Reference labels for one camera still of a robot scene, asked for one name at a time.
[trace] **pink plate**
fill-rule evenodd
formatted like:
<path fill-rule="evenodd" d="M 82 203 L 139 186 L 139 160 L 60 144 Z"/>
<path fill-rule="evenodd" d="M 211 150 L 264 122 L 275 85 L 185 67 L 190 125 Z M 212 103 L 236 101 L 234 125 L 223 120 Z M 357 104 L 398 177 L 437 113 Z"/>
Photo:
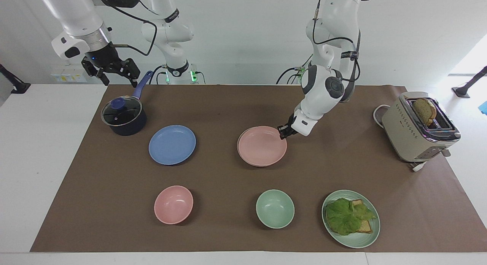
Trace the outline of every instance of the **pink plate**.
<path fill-rule="evenodd" d="M 177 224 L 185 220 L 193 209 L 193 195 L 183 186 L 164 189 L 155 199 L 154 213 L 160 222 Z"/>
<path fill-rule="evenodd" d="M 287 142 L 286 139 L 280 139 L 276 128 L 257 126 L 248 129 L 240 136 L 237 150 L 246 163 L 266 167 L 284 157 Z"/>

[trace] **brown tablecloth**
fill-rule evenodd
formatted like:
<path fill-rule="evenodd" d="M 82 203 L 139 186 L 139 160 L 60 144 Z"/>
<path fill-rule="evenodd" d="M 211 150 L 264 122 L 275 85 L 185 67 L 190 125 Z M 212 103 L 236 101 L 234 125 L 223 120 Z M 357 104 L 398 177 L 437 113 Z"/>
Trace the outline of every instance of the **brown tablecloth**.
<path fill-rule="evenodd" d="M 358 86 L 309 137 L 289 137 L 281 161 L 256 168 L 237 153 L 240 133 L 286 123 L 303 97 L 299 87 L 146 86 L 147 125 L 122 137 L 102 123 L 100 111 L 132 88 L 111 85 L 31 251 L 487 251 L 486 229 L 446 159 L 437 156 L 412 173 L 374 123 L 374 108 L 404 91 Z M 191 128 L 197 147 L 187 161 L 169 167 L 151 159 L 148 143 L 172 124 Z M 156 196 L 171 185 L 194 196 L 193 212 L 179 225 L 164 225 L 153 213 Z M 284 229 L 268 229 L 257 218 L 255 202 L 268 189 L 294 201 L 296 216 Z M 338 189 L 374 203 L 381 230 L 368 248 L 346 248 L 323 226 L 323 200 Z"/>

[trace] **cream toaster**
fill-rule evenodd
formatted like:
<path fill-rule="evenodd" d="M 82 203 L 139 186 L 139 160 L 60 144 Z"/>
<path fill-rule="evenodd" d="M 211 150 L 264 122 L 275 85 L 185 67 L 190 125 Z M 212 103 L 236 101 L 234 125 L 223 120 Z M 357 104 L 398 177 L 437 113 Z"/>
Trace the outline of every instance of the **cream toaster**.
<path fill-rule="evenodd" d="M 412 106 L 426 98 L 436 107 L 436 118 L 426 126 Z M 399 157 L 407 162 L 429 161 L 438 154 L 450 156 L 448 147 L 460 140 L 460 132 L 438 102 L 426 92 L 404 92 L 382 117 L 382 125 Z"/>

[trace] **green bowl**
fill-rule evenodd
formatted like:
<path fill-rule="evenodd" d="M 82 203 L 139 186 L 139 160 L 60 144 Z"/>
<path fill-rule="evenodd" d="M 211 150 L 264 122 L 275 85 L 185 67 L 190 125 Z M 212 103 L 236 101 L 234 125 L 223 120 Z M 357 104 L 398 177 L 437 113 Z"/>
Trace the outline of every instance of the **green bowl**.
<path fill-rule="evenodd" d="M 281 229 L 294 218 L 294 203 L 283 191 L 272 189 L 263 192 L 255 206 L 259 220 L 269 228 Z"/>
<path fill-rule="evenodd" d="M 344 198 L 348 200 L 355 200 L 355 199 L 361 199 L 367 208 L 374 213 L 374 215 L 377 218 L 373 218 L 369 220 L 370 226 L 372 228 L 372 234 L 362 234 L 362 233 L 353 233 L 349 234 L 346 236 L 342 236 L 340 234 L 337 234 L 336 232 L 333 232 L 332 229 L 330 229 L 330 226 L 328 225 L 328 222 L 326 221 L 326 215 L 325 215 L 325 207 L 327 204 L 336 201 L 339 198 Z M 335 191 L 331 194 L 329 194 L 326 198 L 325 201 L 323 202 L 323 206 L 321 208 L 321 217 L 323 219 L 323 223 L 325 225 L 326 230 L 330 233 L 330 235 L 339 243 L 350 247 L 350 248 L 365 248 L 367 246 L 370 246 L 372 243 L 374 243 L 379 237 L 379 232 L 380 232 L 380 220 L 379 220 L 379 214 L 377 213 L 376 208 L 372 203 L 366 199 L 363 195 L 353 192 L 350 190 L 338 190 Z"/>

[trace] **saucepan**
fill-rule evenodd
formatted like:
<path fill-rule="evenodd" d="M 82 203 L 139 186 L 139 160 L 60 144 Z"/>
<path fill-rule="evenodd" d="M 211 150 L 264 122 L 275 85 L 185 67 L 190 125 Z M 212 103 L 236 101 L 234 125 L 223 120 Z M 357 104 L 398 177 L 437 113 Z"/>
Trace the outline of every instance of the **saucepan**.
<path fill-rule="evenodd" d="M 118 135 L 129 136 L 144 128 L 147 116 L 144 107 L 142 107 L 140 96 L 142 89 L 152 75 L 152 71 L 147 71 L 132 96 L 117 97 L 105 105 L 101 111 L 101 120 L 110 126 L 113 132 Z"/>

